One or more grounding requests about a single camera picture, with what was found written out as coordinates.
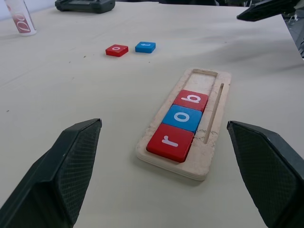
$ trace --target white table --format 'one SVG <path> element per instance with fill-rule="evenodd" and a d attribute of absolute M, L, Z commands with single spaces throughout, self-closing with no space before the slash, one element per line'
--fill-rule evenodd
<path fill-rule="evenodd" d="M 238 120 L 281 134 L 304 157 L 304 64 L 281 16 L 244 8 L 118 2 L 102 14 L 33 13 L 37 34 L 0 22 L 0 205 L 65 128 L 101 117 L 94 172 L 76 228 L 265 228 L 226 130 Z M 139 41 L 156 42 L 138 54 Z M 121 58 L 112 44 L 128 45 Z M 138 160 L 134 148 L 184 71 L 232 74 L 221 132 L 200 183 Z"/>

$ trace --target blue tile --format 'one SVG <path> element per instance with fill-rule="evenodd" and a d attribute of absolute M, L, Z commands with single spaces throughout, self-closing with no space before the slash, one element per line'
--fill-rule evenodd
<path fill-rule="evenodd" d="M 138 45 L 135 47 L 136 52 L 142 53 L 152 53 L 156 48 L 156 43 L 151 42 L 139 42 Z"/>
<path fill-rule="evenodd" d="M 195 133 L 202 115 L 201 111 L 172 105 L 162 122 Z"/>

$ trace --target letter o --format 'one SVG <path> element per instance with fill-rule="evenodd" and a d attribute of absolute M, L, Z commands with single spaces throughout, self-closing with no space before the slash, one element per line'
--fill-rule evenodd
<path fill-rule="evenodd" d="M 179 115 L 183 115 L 186 118 L 185 119 L 180 119 Z M 187 113 L 176 113 L 174 115 L 174 119 L 177 120 L 177 121 L 179 121 L 179 122 L 187 122 L 190 119 L 190 116 Z"/>

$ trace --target wooden tray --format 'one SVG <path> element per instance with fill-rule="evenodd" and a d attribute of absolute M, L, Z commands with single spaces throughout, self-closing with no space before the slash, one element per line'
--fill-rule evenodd
<path fill-rule="evenodd" d="M 231 74 L 229 73 L 196 68 L 186 70 L 138 142 L 136 146 L 137 157 L 182 176 L 197 181 L 205 180 L 218 139 L 230 81 Z M 186 161 L 178 163 L 150 153 L 146 150 L 146 147 L 182 89 L 207 94 L 209 99 Z"/>

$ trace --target red letter tile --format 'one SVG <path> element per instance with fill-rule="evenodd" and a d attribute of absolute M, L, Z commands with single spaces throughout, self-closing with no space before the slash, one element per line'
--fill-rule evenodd
<path fill-rule="evenodd" d="M 176 162 L 184 162 L 193 137 L 192 132 L 161 123 L 150 139 L 147 151 Z"/>
<path fill-rule="evenodd" d="M 207 101 L 208 95 L 206 94 L 195 93 L 188 90 L 181 90 L 175 98 L 173 104 L 203 112 L 206 107 Z"/>
<path fill-rule="evenodd" d="M 128 46 L 114 44 L 105 50 L 108 56 L 120 57 L 129 51 Z"/>

